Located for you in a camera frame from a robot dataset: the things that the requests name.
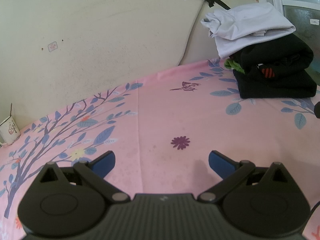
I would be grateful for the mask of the white t-shirt with black print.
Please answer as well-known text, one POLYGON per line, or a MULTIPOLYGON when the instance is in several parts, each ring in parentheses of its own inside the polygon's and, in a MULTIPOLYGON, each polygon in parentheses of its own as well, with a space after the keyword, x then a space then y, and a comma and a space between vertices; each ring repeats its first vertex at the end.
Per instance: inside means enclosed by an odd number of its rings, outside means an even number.
POLYGON ((215 40, 220 58, 225 59, 241 49, 275 40, 296 31, 295 26, 271 3, 240 5, 229 10, 215 9, 201 24, 215 40))

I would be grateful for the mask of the stack of dark folded clothes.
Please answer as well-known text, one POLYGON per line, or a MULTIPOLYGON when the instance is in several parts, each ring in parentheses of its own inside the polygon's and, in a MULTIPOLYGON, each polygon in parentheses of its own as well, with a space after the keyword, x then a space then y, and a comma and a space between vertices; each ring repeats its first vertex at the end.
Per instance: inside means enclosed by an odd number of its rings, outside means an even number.
POLYGON ((305 71, 312 49, 295 34, 247 46, 229 56, 242 99, 311 98, 317 84, 305 71))

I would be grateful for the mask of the white mug with spoon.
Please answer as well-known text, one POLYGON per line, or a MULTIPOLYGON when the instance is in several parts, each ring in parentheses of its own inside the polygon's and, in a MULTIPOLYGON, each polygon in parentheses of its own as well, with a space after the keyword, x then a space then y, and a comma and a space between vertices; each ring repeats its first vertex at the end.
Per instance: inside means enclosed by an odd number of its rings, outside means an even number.
POLYGON ((0 133, 3 140, 1 142, 1 147, 12 145, 21 135, 12 115, 12 103, 10 105, 9 116, 1 122, 0 133))

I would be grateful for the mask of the pink floral bed sheet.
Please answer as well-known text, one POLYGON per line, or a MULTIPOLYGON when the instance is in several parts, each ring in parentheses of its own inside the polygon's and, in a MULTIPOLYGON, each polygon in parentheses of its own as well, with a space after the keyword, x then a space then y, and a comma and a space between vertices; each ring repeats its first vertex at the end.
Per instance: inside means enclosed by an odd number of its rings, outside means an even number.
POLYGON ((106 151, 106 176, 137 193, 193 193, 219 182, 217 150, 257 166, 282 162, 311 205, 319 201, 319 119, 310 99, 242 99, 219 59, 153 74, 32 122, 1 149, 1 239, 24 236, 17 207, 42 166, 71 166, 106 151))

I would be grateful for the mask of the white window frame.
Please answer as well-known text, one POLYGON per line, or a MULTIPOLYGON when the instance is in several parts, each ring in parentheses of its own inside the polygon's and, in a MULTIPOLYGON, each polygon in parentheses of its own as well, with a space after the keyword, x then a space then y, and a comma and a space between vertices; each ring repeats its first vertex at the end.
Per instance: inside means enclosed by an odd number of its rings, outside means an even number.
POLYGON ((319 0, 259 0, 271 3, 295 27, 295 34, 306 42, 319 59, 319 0))

